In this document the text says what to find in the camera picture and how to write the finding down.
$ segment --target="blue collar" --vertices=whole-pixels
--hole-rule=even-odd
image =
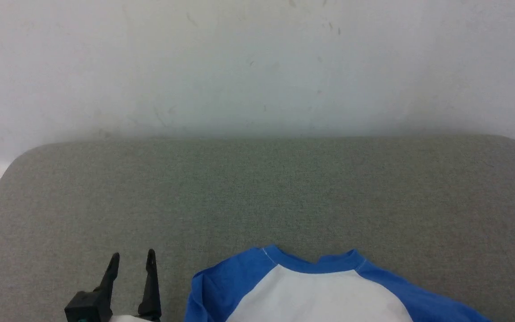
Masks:
[[[309,274],[351,271],[357,269],[365,261],[364,257],[354,249],[341,255],[321,256],[317,263],[309,263],[294,255],[286,254],[275,245],[264,247],[263,250],[274,263],[291,271]]]

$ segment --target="sleeve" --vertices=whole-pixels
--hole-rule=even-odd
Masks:
[[[379,283],[401,300],[414,322],[490,322],[472,308],[419,288],[366,261],[357,273]]]
[[[274,267],[263,249],[253,248],[194,275],[184,321],[225,322]]]

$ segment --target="blue and white shirt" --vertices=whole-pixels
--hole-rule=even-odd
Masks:
[[[196,274],[186,322],[488,322],[372,265],[357,251],[309,263],[274,245]]]

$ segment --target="clothing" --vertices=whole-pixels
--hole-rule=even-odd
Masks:
[[[274,245],[196,274],[186,322],[487,322],[416,287],[357,251],[309,263]]]

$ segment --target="gray table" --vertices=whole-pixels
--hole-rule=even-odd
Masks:
[[[115,314],[157,251],[166,321],[197,271],[277,243],[376,265],[515,321],[515,141],[497,136],[47,145],[0,181],[0,321],[64,320],[115,251]]]

